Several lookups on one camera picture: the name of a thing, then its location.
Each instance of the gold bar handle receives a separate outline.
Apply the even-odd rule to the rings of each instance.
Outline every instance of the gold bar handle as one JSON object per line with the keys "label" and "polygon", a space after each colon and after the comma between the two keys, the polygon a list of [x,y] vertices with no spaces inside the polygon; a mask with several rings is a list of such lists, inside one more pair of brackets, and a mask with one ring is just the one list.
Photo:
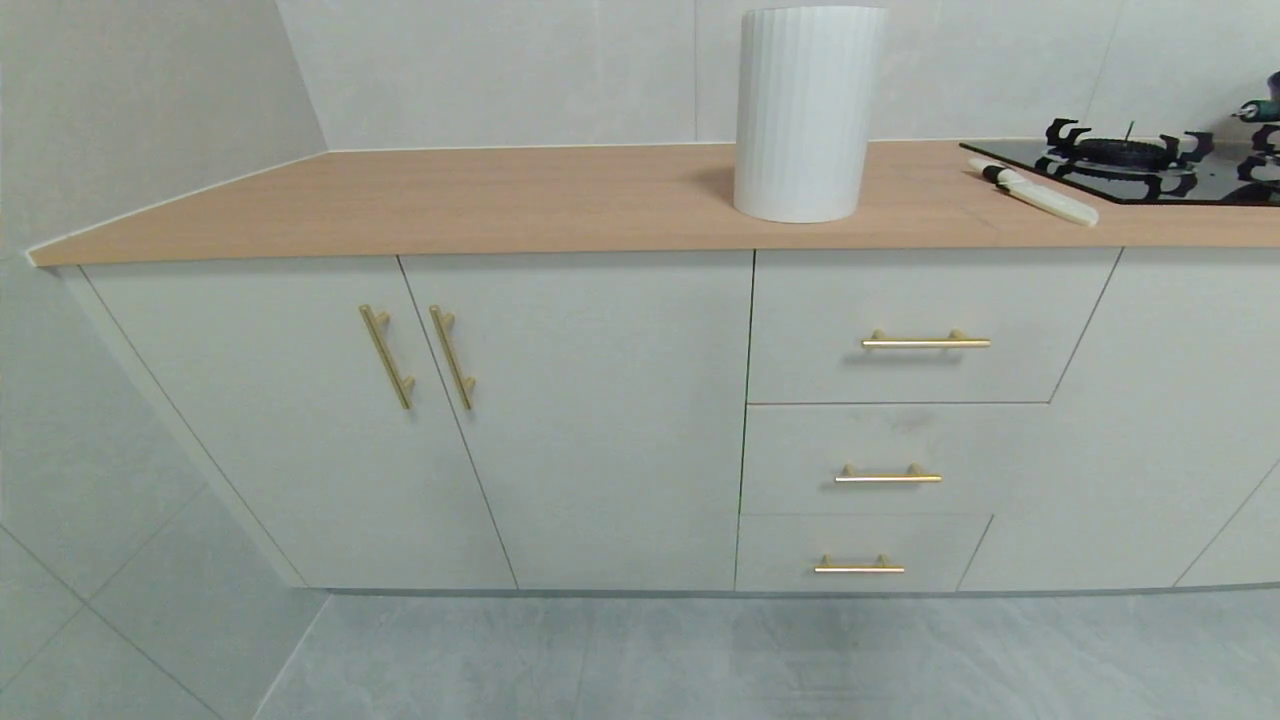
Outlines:
{"label": "gold bar handle", "polygon": [[841,474],[836,475],[838,483],[941,483],[942,475],[933,473],[925,473],[924,468],[920,468],[919,462],[911,462],[906,468],[905,475],[872,475],[867,473],[859,473],[854,470],[852,465],[845,465]]}
{"label": "gold bar handle", "polygon": [[462,397],[462,406],[471,410],[471,393],[475,391],[476,379],[465,377],[458,368],[458,355],[453,350],[453,313],[440,310],[439,305],[431,305],[431,322],[435,323],[435,332],[440,336],[440,345],[444,346],[444,359],[449,361],[449,372],[453,373],[453,382],[458,383],[458,396]]}
{"label": "gold bar handle", "polygon": [[369,337],[372,338],[374,347],[378,348],[378,356],[383,359],[383,368],[387,369],[387,377],[390,378],[392,387],[396,388],[396,397],[399,398],[401,407],[408,410],[412,407],[408,395],[413,391],[413,375],[399,377],[399,369],[396,368],[396,359],[392,357],[390,350],[387,348],[387,337],[383,336],[383,328],[392,322],[390,313],[378,313],[375,315],[372,307],[361,305],[360,316],[365,319],[365,327],[369,328]]}
{"label": "gold bar handle", "polygon": [[874,565],[832,565],[831,556],[823,555],[822,562],[815,565],[813,571],[861,575],[901,575],[902,573],[906,573],[906,568],[902,568],[901,565],[890,565],[887,555],[877,557]]}
{"label": "gold bar handle", "polygon": [[969,337],[960,331],[951,331],[947,337],[888,337],[883,331],[876,331],[863,340],[867,350],[972,350],[991,347],[991,340]]}

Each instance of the kitchen cabinet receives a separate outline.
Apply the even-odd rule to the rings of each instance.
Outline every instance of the kitchen cabinet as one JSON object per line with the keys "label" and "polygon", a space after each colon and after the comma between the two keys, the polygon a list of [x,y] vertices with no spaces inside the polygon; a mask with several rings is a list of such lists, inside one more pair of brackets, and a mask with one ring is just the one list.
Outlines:
{"label": "kitchen cabinet", "polygon": [[[86,272],[307,584],[515,587],[396,258]],[[397,370],[416,379],[411,409],[365,304],[389,314],[380,332]]]}
{"label": "kitchen cabinet", "polygon": [[750,252],[402,261],[521,588],[732,589]]}
{"label": "kitchen cabinet", "polygon": [[1277,277],[1276,250],[1125,250],[961,589],[1174,584],[1280,456]]}
{"label": "kitchen cabinet", "polygon": [[1249,496],[1178,584],[1238,585],[1280,579],[1280,470]]}

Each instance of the gas stove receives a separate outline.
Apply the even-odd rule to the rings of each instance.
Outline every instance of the gas stove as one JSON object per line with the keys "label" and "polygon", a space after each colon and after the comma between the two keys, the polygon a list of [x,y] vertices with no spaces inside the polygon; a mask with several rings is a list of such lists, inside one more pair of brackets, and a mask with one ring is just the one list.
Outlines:
{"label": "gas stove", "polygon": [[1253,145],[1210,132],[1158,140],[1087,137],[1093,128],[1059,118],[1038,140],[982,140],[961,147],[1129,205],[1280,205],[1280,126]]}

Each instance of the white tiled wall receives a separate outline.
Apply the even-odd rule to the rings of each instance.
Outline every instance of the white tiled wall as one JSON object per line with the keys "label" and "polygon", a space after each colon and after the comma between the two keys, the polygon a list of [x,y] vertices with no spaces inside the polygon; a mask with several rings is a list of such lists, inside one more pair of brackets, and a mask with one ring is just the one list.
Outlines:
{"label": "white tiled wall", "polygon": [[1216,129],[1252,135],[1229,119],[1267,96],[1280,70],[1276,0],[1128,0],[1107,53],[1088,124],[1108,133],[1178,135]]}
{"label": "white tiled wall", "polygon": [[694,140],[690,0],[280,0],[330,149]]}
{"label": "white tiled wall", "polygon": [[[847,1],[279,4],[329,145],[358,149],[731,141],[742,13]],[[878,138],[1240,131],[1280,70],[1275,0],[863,3],[892,14]]]}
{"label": "white tiled wall", "polygon": [[[324,150],[271,0],[0,8],[9,251]],[[324,598],[201,492],[56,275],[0,252],[0,717],[246,720]]]}

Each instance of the white cylindrical vase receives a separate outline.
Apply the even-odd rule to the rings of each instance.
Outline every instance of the white cylindrical vase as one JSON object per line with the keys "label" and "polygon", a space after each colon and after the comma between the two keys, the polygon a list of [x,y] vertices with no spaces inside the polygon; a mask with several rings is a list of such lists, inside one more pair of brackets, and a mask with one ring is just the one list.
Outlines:
{"label": "white cylindrical vase", "polygon": [[888,12],[826,6],[742,17],[733,205],[765,220],[849,217],[867,159]]}

